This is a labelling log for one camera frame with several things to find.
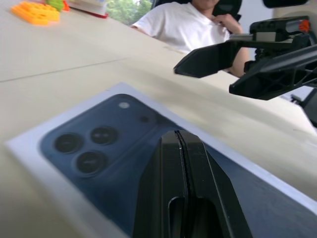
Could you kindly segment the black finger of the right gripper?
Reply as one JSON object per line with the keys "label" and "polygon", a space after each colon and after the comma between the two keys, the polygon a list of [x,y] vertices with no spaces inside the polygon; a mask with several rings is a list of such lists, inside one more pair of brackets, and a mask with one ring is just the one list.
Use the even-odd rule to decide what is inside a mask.
{"label": "black finger of the right gripper", "polygon": [[174,73],[202,78],[231,68],[242,41],[226,41],[191,51],[175,67]]}
{"label": "black finger of the right gripper", "polygon": [[302,86],[317,88],[317,46],[262,59],[229,86],[229,93],[267,101]]}

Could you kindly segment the person's left hand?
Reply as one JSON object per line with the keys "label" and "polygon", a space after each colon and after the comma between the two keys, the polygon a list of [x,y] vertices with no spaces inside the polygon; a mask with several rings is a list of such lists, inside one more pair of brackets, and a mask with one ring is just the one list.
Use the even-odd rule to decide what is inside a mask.
{"label": "person's left hand", "polygon": [[233,34],[243,33],[243,28],[241,24],[231,14],[218,15],[215,16],[212,20],[215,23],[221,24]]}

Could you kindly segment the person in white shirt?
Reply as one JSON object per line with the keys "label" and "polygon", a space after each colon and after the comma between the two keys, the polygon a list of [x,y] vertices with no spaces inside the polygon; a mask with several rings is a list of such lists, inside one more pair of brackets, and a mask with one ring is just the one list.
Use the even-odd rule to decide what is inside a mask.
{"label": "person in white shirt", "polygon": [[230,31],[212,20],[218,2],[191,0],[187,4],[165,3],[150,10],[131,28],[185,53],[220,44],[229,39]]}

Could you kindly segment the white box lid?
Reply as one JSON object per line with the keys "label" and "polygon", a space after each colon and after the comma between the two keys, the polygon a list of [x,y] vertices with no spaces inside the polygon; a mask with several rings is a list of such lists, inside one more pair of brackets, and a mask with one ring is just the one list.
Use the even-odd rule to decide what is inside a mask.
{"label": "white box lid", "polygon": [[133,238],[140,178],[159,139],[185,130],[229,177],[253,238],[317,238],[317,202],[120,83],[9,140],[84,238]]}

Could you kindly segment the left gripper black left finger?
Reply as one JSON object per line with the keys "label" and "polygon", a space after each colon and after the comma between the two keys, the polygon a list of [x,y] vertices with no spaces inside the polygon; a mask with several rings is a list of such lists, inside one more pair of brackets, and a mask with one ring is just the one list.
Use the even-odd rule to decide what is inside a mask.
{"label": "left gripper black left finger", "polygon": [[139,182],[133,238],[184,238],[188,190],[177,132],[158,141]]}

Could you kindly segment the green toy block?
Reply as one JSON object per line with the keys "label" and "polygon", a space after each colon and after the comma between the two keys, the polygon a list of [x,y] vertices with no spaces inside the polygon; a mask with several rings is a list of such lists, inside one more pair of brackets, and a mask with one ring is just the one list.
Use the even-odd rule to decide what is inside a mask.
{"label": "green toy block", "polygon": [[45,0],[45,2],[54,7],[57,11],[61,11],[64,8],[63,0]]}

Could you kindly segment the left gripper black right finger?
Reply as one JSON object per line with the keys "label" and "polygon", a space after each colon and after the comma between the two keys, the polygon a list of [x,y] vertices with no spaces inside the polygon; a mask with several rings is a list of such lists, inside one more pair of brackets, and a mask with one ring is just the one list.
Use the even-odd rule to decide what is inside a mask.
{"label": "left gripper black right finger", "polygon": [[202,140],[177,133],[189,189],[188,238],[253,238],[233,185]]}

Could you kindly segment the orange toy block plate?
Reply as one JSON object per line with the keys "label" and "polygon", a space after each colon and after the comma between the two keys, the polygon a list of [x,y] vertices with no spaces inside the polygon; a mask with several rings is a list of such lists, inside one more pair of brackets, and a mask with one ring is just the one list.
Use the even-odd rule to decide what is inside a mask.
{"label": "orange toy block plate", "polygon": [[33,25],[49,25],[60,19],[60,13],[56,8],[42,3],[23,1],[10,10],[14,15]]}

